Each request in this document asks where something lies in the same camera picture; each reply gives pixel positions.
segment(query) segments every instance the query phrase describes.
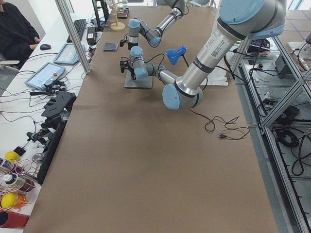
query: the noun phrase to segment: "brown table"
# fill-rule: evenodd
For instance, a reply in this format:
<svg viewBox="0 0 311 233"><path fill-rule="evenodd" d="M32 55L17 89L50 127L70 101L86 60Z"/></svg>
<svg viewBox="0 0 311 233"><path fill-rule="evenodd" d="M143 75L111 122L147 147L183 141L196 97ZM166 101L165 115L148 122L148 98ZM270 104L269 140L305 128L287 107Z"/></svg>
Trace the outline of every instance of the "brown table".
<svg viewBox="0 0 311 233"><path fill-rule="evenodd" d="M131 7L129 18L154 28L170 11ZM214 14L190 8L156 49L140 37L145 60L185 45L191 61L211 34ZM105 28L24 232L277 233L249 135L220 140L223 124L209 134L202 117L166 109L156 78L150 90L123 87L119 60L129 51L102 48L127 31ZM163 64L177 75L186 70L183 61ZM196 111L240 116L235 126L246 126L233 82L204 93Z"/></svg>

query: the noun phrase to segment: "person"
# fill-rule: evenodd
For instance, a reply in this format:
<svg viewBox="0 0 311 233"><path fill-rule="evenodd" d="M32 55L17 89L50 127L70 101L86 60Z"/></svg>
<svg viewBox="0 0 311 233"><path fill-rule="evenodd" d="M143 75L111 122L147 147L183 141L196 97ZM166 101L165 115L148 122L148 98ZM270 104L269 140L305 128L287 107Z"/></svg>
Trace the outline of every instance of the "person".
<svg viewBox="0 0 311 233"><path fill-rule="evenodd" d="M0 53L8 60L19 60L20 69L39 42L37 31L19 9L0 0Z"/></svg>

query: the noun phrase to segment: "bottle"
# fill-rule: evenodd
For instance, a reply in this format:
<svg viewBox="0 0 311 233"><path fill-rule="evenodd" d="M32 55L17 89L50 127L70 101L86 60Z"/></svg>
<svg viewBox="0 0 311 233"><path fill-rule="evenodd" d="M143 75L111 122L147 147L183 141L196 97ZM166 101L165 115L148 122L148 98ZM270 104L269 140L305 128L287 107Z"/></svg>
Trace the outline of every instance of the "bottle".
<svg viewBox="0 0 311 233"><path fill-rule="evenodd" d="M23 172L23 168L17 166L14 163L11 163L10 161L7 161L6 159L0 158L0 172L2 173L16 172L20 174Z"/></svg>
<svg viewBox="0 0 311 233"><path fill-rule="evenodd" d="M18 189L25 193L31 191L35 187L35 183L33 181L20 177L15 173L4 175L3 180L9 187Z"/></svg>

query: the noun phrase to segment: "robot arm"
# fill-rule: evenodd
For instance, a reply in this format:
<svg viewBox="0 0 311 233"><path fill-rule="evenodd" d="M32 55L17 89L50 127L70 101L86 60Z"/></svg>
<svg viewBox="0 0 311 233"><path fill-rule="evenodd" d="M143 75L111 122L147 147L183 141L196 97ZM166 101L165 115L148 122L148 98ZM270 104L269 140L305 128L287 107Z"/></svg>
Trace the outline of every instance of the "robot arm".
<svg viewBox="0 0 311 233"><path fill-rule="evenodd" d="M156 76L168 83L162 93L164 104L173 110L200 104L200 84L210 74L236 41L280 35L285 26L286 0L223 0L217 28L183 76L165 69Z"/></svg>
<svg viewBox="0 0 311 233"><path fill-rule="evenodd" d="M172 12L166 16L162 22L153 30L149 29L145 21L138 19L129 20L128 40L121 40L120 46L124 43L128 44L130 50L133 46L138 45L138 35L145 37L152 47L156 47L161 42L162 35L178 20L186 11L186 4L184 0L165 0L165 3L172 8Z"/></svg>

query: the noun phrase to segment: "computer mouse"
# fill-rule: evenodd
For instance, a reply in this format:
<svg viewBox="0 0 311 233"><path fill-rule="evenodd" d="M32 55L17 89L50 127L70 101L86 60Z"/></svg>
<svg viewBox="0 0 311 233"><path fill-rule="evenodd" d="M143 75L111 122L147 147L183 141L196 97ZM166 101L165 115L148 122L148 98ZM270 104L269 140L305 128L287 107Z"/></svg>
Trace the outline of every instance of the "computer mouse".
<svg viewBox="0 0 311 233"><path fill-rule="evenodd" d="M40 50L50 50L50 49L51 49L51 46L48 44L42 44L40 46Z"/></svg>

